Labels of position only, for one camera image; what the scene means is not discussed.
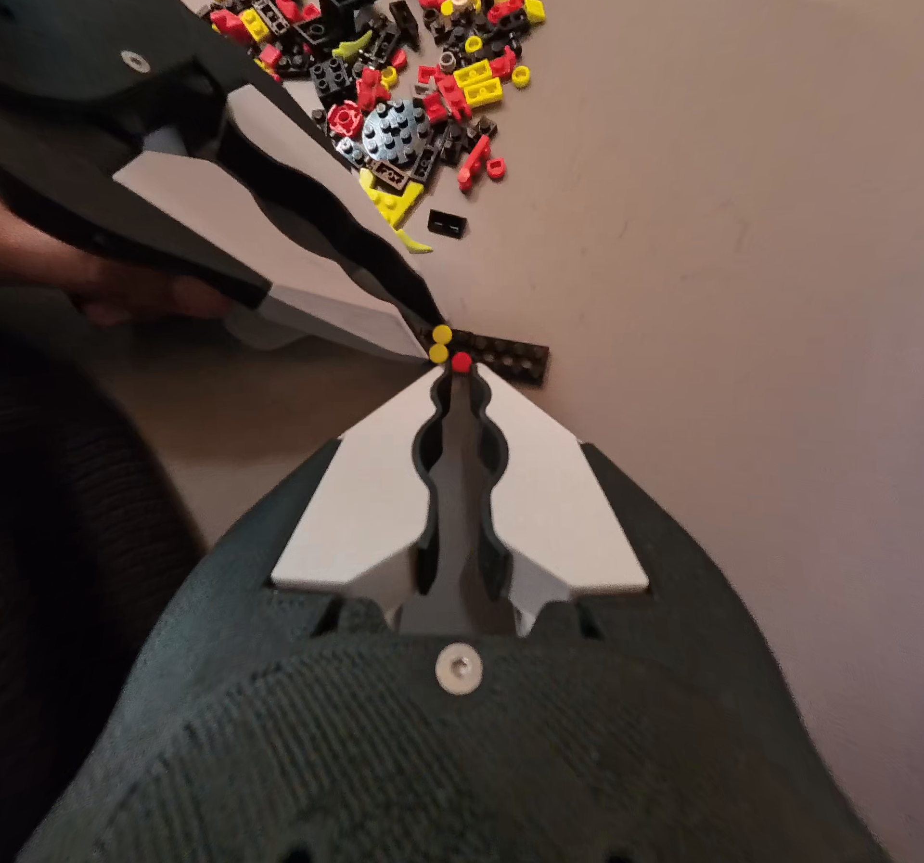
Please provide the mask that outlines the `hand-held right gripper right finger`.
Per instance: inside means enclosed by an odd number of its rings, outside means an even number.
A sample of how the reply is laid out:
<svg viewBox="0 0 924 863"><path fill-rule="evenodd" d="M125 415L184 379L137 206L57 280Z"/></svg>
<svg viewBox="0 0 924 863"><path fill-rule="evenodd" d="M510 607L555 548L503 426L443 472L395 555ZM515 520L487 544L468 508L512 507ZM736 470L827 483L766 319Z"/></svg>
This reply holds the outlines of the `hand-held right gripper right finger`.
<svg viewBox="0 0 924 863"><path fill-rule="evenodd" d="M486 470L479 573L489 598L511 606L516 636L548 604L646 592L648 576L579 439L482 363L469 387Z"/></svg>

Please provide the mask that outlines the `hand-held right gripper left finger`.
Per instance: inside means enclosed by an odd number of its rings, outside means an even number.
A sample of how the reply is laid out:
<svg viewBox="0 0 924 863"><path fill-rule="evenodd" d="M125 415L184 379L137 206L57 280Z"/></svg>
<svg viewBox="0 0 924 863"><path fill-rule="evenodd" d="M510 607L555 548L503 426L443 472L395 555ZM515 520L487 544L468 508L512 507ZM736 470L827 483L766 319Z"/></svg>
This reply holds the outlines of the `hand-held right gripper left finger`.
<svg viewBox="0 0 924 863"><path fill-rule="evenodd" d="M279 590L375 603L396 627L439 559L430 471L443 451L452 376L434 367L336 441L270 575Z"/></svg>

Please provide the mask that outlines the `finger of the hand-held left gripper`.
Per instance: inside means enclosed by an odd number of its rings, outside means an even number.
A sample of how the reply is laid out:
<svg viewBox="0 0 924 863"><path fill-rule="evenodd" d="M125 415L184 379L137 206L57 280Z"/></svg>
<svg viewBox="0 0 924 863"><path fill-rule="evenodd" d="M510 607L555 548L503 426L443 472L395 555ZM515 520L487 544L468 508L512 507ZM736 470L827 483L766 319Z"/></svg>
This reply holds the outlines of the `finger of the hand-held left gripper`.
<svg viewBox="0 0 924 863"><path fill-rule="evenodd" d="M228 94L226 117L236 131L216 160L254 196L293 211L327 240L349 272L364 271L411 329L445 323L404 245L400 221L385 215L373 183L356 169L282 84L248 84Z"/></svg>
<svg viewBox="0 0 924 863"><path fill-rule="evenodd" d="M296 245L216 164L147 151L114 180L267 279L257 312L271 324L387 359L428 361L393 304L368 293L334 260Z"/></svg>

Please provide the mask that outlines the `long black lego plate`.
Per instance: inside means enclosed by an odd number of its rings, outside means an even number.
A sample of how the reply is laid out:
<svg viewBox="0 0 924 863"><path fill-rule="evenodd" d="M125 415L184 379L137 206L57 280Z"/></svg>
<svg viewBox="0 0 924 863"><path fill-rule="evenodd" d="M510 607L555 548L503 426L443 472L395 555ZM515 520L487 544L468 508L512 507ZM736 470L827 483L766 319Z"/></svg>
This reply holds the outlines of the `long black lego plate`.
<svg viewBox="0 0 924 863"><path fill-rule="evenodd" d="M429 348L434 344L433 328L429 330L418 328L415 331L415 336L421 343L427 358L429 358ZM482 335L458 328L451 329L454 338L447 345L450 356L444 364L451 372L451 360L454 354L458 351L465 351L472 358L471 372L477 364L480 364L511 384L535 387L541 387L544 384L551 356L551 349L548 346Z"/></svg>

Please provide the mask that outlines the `pile of lego pieces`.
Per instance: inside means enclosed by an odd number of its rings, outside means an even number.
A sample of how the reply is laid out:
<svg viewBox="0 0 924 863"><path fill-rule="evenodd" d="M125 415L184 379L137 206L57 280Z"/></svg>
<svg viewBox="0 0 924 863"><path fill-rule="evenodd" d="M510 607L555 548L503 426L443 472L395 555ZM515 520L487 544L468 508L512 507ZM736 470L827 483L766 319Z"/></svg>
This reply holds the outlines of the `pile of lego pieces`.
<svg viewBox="0 0 924 863"><path fill-rule="evenodd" d="M403 222L442 167L464 196L504 178L494 114L508 87L529 86L523 44L545 17L540 0L208 0L199 11L272 79L313 86L322 139L418 256L432 248Z"/></svg>

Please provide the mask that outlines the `person's left hand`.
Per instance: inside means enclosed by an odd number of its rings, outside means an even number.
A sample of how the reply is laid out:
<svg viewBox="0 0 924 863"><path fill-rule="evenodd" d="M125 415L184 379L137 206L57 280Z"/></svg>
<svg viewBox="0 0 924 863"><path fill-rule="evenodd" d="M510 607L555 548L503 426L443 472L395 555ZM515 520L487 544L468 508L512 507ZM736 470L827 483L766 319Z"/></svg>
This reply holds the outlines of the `person's left hand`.
<svg viewBox="0 0 924 863"><path fill-rule="evenodd" d="M54 289L94 325L167 317L218 320L231 301L200 280L146 269L67 245L1 205L1 283Z"/></svg>

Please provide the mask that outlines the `dark knitted clothing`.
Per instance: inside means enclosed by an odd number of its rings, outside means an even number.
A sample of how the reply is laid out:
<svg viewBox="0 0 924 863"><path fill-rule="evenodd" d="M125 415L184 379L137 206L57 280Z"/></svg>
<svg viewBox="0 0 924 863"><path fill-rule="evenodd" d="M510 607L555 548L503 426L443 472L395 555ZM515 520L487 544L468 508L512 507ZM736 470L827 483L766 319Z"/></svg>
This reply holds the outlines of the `dark knitted clothing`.
<svg viewBox="0 0 924 863"><path fill-rule="evenodd" d="M201 557L119 406L72 365L2 336L2 861L75 776Z"/></svg>

